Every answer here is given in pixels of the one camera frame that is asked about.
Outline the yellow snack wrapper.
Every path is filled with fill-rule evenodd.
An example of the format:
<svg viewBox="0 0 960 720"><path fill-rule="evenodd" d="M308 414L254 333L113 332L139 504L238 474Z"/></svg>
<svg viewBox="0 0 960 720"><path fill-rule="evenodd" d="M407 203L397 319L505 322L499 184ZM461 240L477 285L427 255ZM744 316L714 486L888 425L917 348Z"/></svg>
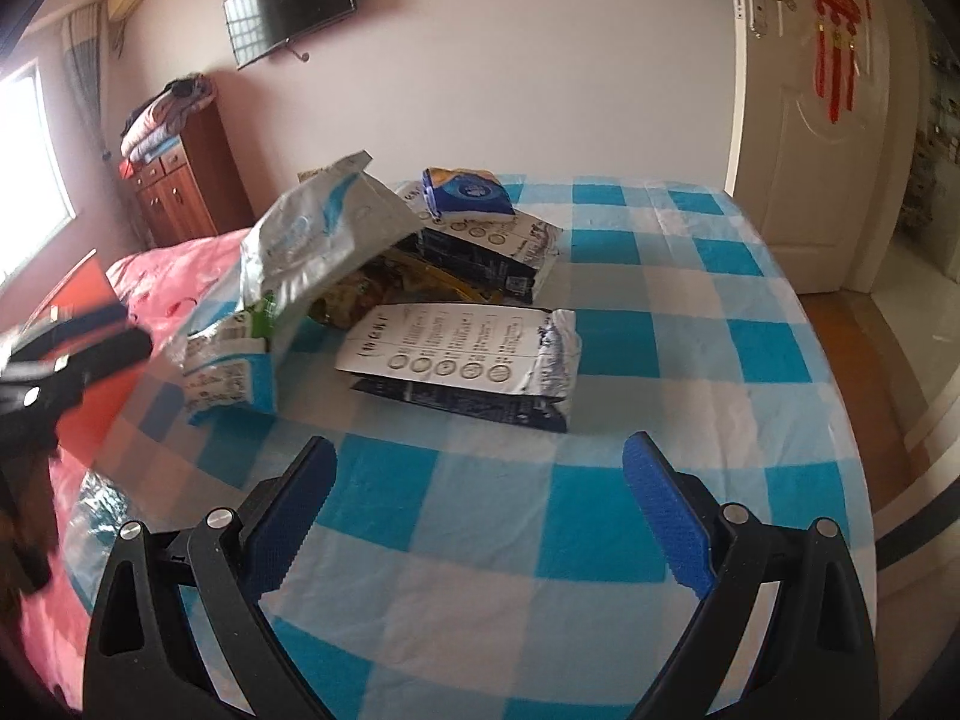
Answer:
<svg viewBox="0 0 960 720"><path fill-rule="evenodd" d="M389 249L361 265L331 288L325 288L308 310L320 325L350 330L370 310L384 304L414 302L500 302L503 294L482 288L431 265L420 255Z"/></svg>

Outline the blue vinda tissue pack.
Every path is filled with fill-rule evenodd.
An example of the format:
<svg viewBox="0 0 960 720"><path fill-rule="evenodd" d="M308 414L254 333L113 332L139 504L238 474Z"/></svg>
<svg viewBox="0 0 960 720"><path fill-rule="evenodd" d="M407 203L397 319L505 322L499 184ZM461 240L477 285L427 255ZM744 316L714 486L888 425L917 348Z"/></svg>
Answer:
<svg viewBox="0 0 960 720"><path fill-rule="evenodd" d="M427 167L421 183L433 220L499 223L516 215L506 187L491 172Z"/></svg>

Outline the white black printed bag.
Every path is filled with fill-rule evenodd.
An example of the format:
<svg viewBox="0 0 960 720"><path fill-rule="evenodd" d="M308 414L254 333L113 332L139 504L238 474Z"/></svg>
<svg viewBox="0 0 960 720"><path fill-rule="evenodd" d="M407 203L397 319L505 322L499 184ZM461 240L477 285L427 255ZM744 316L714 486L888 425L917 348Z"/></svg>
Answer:
<svg viewBox="0 0 960 720"><path fill-rule="evenodd" d="M335 367L363 394L564 434L581 359L576 314L523 305L380 305Z"/></svg>

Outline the white bedroom door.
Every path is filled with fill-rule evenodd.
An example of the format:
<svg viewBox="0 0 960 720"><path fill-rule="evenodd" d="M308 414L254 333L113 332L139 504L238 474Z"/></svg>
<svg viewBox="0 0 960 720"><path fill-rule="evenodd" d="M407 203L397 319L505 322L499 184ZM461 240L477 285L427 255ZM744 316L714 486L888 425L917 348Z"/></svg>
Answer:
<svg viewBox="0 0 960 720"><path fill-rule="evenodd" d="M913 0L872 0L872 73L856 110L827 121L814 93L811 0L748 31L732 0L734 120L726 190L799 294L869 293L892 238L914 146L923 23Z"/></svg>

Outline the pink printed bedspread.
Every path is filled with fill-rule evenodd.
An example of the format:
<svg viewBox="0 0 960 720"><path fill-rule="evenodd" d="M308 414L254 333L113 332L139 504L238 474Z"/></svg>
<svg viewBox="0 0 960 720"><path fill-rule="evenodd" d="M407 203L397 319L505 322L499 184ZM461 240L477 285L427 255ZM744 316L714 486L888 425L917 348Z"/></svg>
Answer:
<svg viewBox="0 0 960 720"><path fill-rule="evenodd" d="M127 255L111 266L102 266L98 255L85 255L29 314L29 320L45 316L54 305L60 309L86 309L103 304L110 294L127 304L130 318L145 327L153 343L163 346L189 317L195 305L224 273L235 265L240 229L214 238L192 241ZM139 371L128 371L114 382L94 388L80 411L64 421L65 433L83 432L80 419L89 416L93 427L82 455L64 450L50 462L52 505L57 535L67 531L71 509L80 484L93 463L93 450L103 444L109 423L132 394ZM60 692L72 709L82 705L83 655L89 629L89 613L71 588L62 546L50 555L49 585L23 601L20 632L26 658L46 688Z"/></svg>

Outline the bright window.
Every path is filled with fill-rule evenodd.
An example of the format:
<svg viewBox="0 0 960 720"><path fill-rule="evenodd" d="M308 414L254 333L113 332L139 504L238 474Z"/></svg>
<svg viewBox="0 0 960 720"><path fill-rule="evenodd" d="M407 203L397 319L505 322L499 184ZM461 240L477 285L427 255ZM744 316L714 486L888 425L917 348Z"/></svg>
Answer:
<svg viewBox="0 0 960 720"><path fill-rule="evenodd" d="M37 62L2 80L2 284L76 218L53 149Z"/></svg>

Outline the white blue large package bag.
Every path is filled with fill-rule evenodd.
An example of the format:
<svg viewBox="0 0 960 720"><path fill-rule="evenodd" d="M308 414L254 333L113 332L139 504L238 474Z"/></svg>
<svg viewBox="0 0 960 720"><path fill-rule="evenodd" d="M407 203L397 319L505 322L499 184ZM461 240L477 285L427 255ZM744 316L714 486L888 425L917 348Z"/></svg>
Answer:
<svg viewBox="0 0 960 720"><path fill-rule="evenodd" d="M245 234L238 265L172 346L192 424L223 408L274 416L278 368L324 291L420 229L371 154L343 156L291 188Z"/></svg>

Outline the wooden dresser cabinet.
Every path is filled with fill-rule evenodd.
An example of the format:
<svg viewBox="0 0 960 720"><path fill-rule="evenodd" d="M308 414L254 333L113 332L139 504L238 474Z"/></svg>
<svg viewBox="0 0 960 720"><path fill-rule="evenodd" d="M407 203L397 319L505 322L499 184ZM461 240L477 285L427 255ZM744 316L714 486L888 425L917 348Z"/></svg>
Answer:
<svg viewBox="0 0 960 720"><path fill-rule="evenodd" d="M245 229L256 216L215 103L125 181L155 247Z"/></svg>

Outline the folded blankets pile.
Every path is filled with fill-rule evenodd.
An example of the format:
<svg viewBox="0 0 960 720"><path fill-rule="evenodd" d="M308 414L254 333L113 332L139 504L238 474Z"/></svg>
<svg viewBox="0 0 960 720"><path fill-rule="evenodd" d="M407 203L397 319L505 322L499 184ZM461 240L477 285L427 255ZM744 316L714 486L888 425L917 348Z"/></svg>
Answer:
<svg viewBox="0 0 960 720"><path fill-rule="evenodd" d="M174 78L128 117L121 138L122 158L141 163L148 151L176 137L190 115L210 106L215 96L217 88L210 76L192 73Z"/></svg>

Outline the blue white checkered blanket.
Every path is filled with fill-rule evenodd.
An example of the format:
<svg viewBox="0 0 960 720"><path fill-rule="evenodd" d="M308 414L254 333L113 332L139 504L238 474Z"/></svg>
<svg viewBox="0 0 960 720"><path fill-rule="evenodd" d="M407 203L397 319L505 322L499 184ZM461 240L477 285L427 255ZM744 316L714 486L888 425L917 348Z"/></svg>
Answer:
<svg viewBox="0 0 960 720"><path fill-rule="evenodd" d="M875 583L866 478L811 322L724 193L691 185L512 176L558 226L540 302L583 342L566 433L462 418L356 390L342 338L306 323L278 410L185 416L153 361L116 419L65 532L91 603L117 528L190 527L283 472L313 436L337 481L263 611L342 718L620 718L690 621L626 486L651 434L672 465L765 520L838 523Z"/></svg>

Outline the checkered window curtain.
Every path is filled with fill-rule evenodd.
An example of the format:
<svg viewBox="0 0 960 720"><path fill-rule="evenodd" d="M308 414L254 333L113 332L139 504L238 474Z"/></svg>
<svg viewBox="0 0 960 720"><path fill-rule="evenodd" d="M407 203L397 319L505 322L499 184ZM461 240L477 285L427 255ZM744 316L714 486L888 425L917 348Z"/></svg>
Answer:
<svg viewBox="0 0 960 720"><path fill-rule="evenodd" d="M77 8L60 25L65 73L78 112L103 163L110 160L103 132L103 5L99 2Z"/></svg>

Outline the black white bag rear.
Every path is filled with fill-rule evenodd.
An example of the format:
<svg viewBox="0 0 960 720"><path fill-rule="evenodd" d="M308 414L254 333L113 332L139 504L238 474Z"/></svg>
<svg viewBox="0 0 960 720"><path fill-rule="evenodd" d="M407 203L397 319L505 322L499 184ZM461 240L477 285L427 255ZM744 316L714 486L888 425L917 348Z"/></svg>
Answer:
<svg viewBox="0 0 960 720"><path fill-rule="evenodd" d="M532 304L560 257L562 230L537 216L516 211L511 221L436 221L418 182L397 193L421 223L402 242L405 249L485 293Z"/></svg>

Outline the red chinese knot decoration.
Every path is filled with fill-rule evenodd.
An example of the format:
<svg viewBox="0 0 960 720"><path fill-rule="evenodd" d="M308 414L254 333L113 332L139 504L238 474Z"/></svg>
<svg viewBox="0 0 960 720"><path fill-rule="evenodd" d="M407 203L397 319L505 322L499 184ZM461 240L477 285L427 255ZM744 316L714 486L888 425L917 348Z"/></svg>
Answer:
<svg viewBox="0 0 960 720"><path fill-rule="evenodd" d="M871 76L872 0L811 0L814 14L814 93L827 121L838 125L856 110L859 88Z"/></svg>

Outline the wall mounted black television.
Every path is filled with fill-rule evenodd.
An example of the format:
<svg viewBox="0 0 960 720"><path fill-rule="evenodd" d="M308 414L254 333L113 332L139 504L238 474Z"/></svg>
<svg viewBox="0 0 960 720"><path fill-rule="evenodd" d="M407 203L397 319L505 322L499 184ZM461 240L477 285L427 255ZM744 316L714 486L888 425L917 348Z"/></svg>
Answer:
<svg viewBox="0 0 960 720"><path fill-rule="evenodd" d="M229 45L238 68L356 11L356 0L223 0Z"/></svg>

